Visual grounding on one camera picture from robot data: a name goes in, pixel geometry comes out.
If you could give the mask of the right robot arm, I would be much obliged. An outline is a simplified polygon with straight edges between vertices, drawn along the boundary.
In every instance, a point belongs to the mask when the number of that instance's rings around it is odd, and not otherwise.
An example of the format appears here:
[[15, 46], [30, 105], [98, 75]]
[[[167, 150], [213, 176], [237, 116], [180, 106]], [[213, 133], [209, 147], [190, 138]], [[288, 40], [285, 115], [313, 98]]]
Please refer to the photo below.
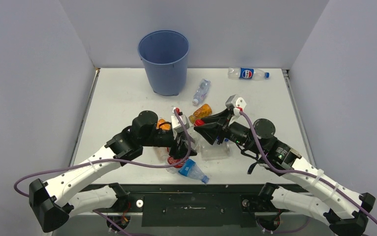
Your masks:
[[270, 120], [260, 118], [244, 126], [232, 122], [234, 117], [232, 111], [224, 110], [196, 120], [194, 129], [211, 144], [226, 139], [235, 143], [242, 155], [254, 159], [250, 171], [260, 165], [308, 192], [303, 195], [266, 183], [258, 195], [263, 210], [277, 208], [311, 217], [326, 224], [338, 236], [364, 234], [376, 201], [373, 195], [354, 192], [329, 178], [298, 151], [280, 141]]

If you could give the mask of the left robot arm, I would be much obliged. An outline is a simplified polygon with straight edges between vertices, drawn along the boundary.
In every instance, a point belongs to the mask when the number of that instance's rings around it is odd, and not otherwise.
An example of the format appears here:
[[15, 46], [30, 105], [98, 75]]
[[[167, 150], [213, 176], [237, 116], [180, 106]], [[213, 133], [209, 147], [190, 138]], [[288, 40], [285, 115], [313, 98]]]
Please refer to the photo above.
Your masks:
[[163, 130], [157, 122], [155, 112], [142, 111], [130, 126], [113, 136], [86, 161], [49, 180], [32, 181], [29, 204], [43, 232], [52, 232], [69, 218], [95, 209], [122, 211], [126, 207], [127, 193], [118, 183], [93, 190], [85, 188], [141, 156], [144, 147], [168, 148], [170, 156], [177, 160], [197, 154], [191, 148], [189, 119], [177, 108], [173, 109], [170, 129]]

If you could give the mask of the red-label clear bottle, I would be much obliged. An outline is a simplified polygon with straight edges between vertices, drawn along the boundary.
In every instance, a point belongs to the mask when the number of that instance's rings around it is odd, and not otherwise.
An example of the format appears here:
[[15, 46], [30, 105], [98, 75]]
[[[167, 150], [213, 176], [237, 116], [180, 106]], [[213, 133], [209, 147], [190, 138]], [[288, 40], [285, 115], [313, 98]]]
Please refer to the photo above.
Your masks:
[[167, 164], [171, 165], [171, 167], [166, 168], [166, 170], [172, 174], [175, 174], [182, 168], [185, 161], [182, 161], [182, 159], [174, 159], [170, 156], [167, 158]]

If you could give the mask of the wide clear plastic jar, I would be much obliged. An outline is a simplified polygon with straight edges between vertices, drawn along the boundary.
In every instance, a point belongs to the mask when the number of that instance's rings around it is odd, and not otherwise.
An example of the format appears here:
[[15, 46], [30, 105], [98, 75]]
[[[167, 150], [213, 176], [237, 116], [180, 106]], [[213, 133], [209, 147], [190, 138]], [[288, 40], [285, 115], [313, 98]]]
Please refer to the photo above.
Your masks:
[[227, 159], [230, 156], [230, 146], [228, 142], [212, 145], [205, 140], [199, 142], [199, 151], [201, 158], [205, 161]]

